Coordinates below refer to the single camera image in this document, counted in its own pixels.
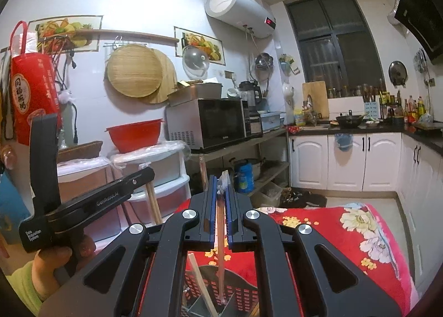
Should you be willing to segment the left hand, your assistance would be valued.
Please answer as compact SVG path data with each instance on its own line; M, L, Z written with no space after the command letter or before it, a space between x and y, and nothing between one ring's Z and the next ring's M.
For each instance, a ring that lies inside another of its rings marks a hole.
M72 256L76 256L76 271L79 271L94 259L95 250L95 242L87 235L74 249L69 246L53 246L39 250L32 265L32 284L39 298L45 301L59 289L60 284L54 276L56 269L64 267Z

